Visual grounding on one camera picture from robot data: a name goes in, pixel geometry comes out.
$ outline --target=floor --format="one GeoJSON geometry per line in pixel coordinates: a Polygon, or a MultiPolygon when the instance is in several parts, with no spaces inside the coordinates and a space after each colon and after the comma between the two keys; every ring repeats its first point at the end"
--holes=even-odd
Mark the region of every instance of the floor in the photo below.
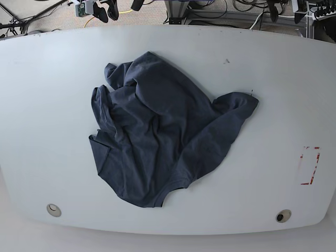
{"type": "MultiPolygon", "coordinates": [[[[225,10],[227,6],[228,11],[235,11],[233,7],[233,0],[215,0],[214,4],[206,7],[207,9],[219,11],[225,10]]],[[[48,0],[48,1],[21,1],[21,0],[0,0],[0,2],[5,5],[10,11],[12,11],[18,18],[25,18],[37,14],[43,9],[51,6],[52,4],[58,2],[58,0],[48,0]]],[[[119,0],[118,9],[119,12],[126,12],[130,10],[130,6],[133,0],[119,0]]],[[[237,3],[239,9],[246,9],[246,6],[237,3]]],[[[253,13],[261,13],[262,9],[253,8],[250,10],[253,13]]],[[[283,15],[292,16],[291,4],[286,6],[286,11],[283,15]]],[[[33,22],[28,31],[40,30],[42,32],[50,32],[53,30],[65,30],[65,29],[75,29],[83,28],[85,23],[91,18],[91,16],[79,18],[75,16],[74,6],[68,6],[66,3],[59,6],[50,15],[42,19],[33,22]]],[[[10,21],[10,16],[7,15],[2,9],[0,9],[0,23],[6,24],[10,21]]],[[[129,12],[125,14],[120,14],[117,21],[109,20],[107,24],[102,23],[100,20],[93,19],[87,24],[87,27],[93,26],[109,26],[109,25],[162,25],[166,19],[166,8],[164,1],[155,1],[152,4],[144,5],[139,12],[129,12]]],[[[250,25],[243,24],[241,28],[247,28],[250,25]]],[[[294,29],[280,28],[272,26],[262,26],[261,30],[269,32],[277,32],[289,35],[297,36],[298,33],[294,29]]],[[[6,33],[7,30],[0,30],[0,35],[6,33]]]]}

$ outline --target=white table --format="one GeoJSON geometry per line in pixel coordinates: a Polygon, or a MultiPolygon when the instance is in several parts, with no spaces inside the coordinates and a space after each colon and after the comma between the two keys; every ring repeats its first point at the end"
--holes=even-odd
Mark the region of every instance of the white table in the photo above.
{"type": "Polygon", "coordinates": [[[43,222],[130,233],[231,234],[318,223],[336,186],[335,62],[333,44],[219,27],[97,27],[0,41],[0,166],[12,202],[43,222]],[[88,140],[98,128],[91,93],[106,83],[105,65],[149,50],[210,99],[253,90],[260,100],[223,163],[170,193],[163,208],[119,199],[97,175],[88,140]],[[301,185],[317,152],[314,181],[301,185]],[[299,165],[303,153],[308,158],[299,165]],[[49,203],[61,217],[47,213],[49,203]],[[292,217],[278,223],[283,209],[292,217]]]}

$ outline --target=t-shirt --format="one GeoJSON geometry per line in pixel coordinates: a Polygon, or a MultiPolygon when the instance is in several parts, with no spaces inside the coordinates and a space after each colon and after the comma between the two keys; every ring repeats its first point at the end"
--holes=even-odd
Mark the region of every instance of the t-shirt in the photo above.
{"type": "Polygon", "coordinates": [[[258,104],[240,92],[211,103],[150,52],[108,64],[105,76],[114,91],[95,88],[91,99],[100,127],[89,137],[94,160],[117,196],[139,207],[161,207],[169,192],[216,169],[258,104]]]}

